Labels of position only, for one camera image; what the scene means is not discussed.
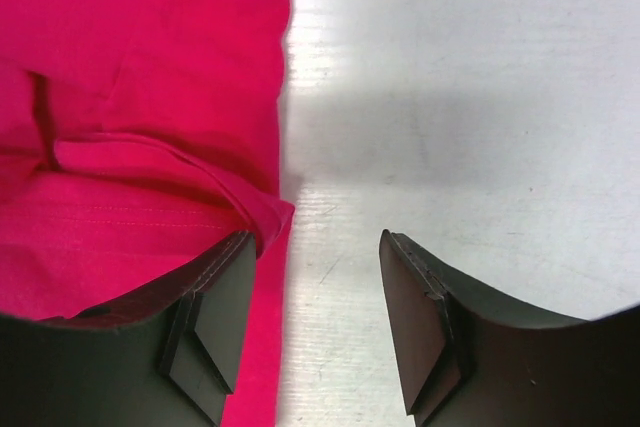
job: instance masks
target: scratch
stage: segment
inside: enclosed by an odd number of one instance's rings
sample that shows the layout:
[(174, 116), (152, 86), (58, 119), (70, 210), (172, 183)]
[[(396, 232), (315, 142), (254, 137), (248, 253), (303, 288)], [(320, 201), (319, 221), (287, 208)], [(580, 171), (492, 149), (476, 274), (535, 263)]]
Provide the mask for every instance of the scratch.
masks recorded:
[(333, 269), (335, 268), (336, 265), (338, 265), (338, 262), (340, 262), (340, 259), (342, 259), (342, 256), (338, 257), (338, 259), (333, 263), (333, 265), (329, 267), (329, 270), (327, 270), (327, 272), (324, 274), (324, 277), (322, 277), (322, 280), (318, 285), (322, 285), (322, 283), (326, 280), (326, 278), (329, 277), (329, 274), (333, 272)]
[(331, 212), (333, 212), (334, 210), (336, 210), (338, 208), (337, 205), (334, 205), (333, 207), (331, 207), (330, 209), (325, 210), (322, 215), (327, 215), (330, 214)]

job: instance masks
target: pink garment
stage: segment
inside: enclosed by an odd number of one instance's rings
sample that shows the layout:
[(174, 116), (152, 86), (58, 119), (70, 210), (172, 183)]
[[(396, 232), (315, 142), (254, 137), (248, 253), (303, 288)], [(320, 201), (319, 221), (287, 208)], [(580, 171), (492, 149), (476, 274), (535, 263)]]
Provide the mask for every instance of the pink garment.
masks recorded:
[(0, 311), (73, 316), (253, 230), (265, 253), (225, 427), (275, 424), (289, 13), (290, 0), (0, 0)]

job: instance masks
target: stitching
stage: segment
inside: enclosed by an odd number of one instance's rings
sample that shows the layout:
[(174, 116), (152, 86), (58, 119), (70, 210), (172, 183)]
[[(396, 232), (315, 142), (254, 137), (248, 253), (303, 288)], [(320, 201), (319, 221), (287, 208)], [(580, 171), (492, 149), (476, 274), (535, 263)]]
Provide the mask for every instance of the stitching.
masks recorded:
[(206, 227), (209, 229), (216, 230), (226, 230), (225, 227), (221, 227), (219, 225), (211, 225), (211, 224), (174, 224), (174, 223), (161, 223), (161, 222), (122, 222), (117, 220), (92, 220), (92, 219), (73, 219), (68, 217), (56, 217), (56, 216), (36, 216), (36, 215), (15, 215), (15, 217), (19, 219), (38, 219), (38, 218), (46, 218), (46, 219), (56, 219), (67, 222), (77, 222), (77, 223), (89, 223), (89, 224), (113, 224), (113, 225), (141, 225), (141, 226), (151, 226), (151, 227)]
[(117, 207), (117, 206), (108, 206), (108, 205), (82, 205), (82, 204), (74, 204), (72, 202), (24, 202), (24, 203), (15, 203), (14, 205), (3, 206), (4, 208), (9, 209), (17, 209), (20, 207), (28, 207), (31, 205), (43, 205), (43, 206), (64, 206), (64, 207), (80, 207), (82, 209), (92, 209), (92, 210), (106, 210), (106, 211), (123, 211), (123, 212), (172, 212), (176, 214), (206, 214), (204, 210), (179, 210), (179, 209), (153, 209), (146, 207)]

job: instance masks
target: white surface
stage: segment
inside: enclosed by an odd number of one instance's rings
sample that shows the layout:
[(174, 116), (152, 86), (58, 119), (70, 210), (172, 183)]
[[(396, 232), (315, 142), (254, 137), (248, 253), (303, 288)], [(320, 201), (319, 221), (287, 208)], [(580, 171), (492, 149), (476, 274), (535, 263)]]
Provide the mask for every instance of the white surface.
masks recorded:
[(295, 0), (289, 52), (280, 426), (413, 425), (383, 228), (553, 310), (640, 300), (640, 0)]

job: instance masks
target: folded pink fabric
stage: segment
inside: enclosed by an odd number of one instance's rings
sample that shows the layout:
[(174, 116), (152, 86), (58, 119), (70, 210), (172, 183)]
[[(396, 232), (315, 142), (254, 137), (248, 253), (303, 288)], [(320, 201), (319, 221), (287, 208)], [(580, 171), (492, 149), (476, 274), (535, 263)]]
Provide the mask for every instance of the folded pink fabric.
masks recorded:
[(73, 316), (251, 229), (264, 255), (226, 427), (275, 423), (289, 13), (290, 0), (0, 0), (0, 311)]

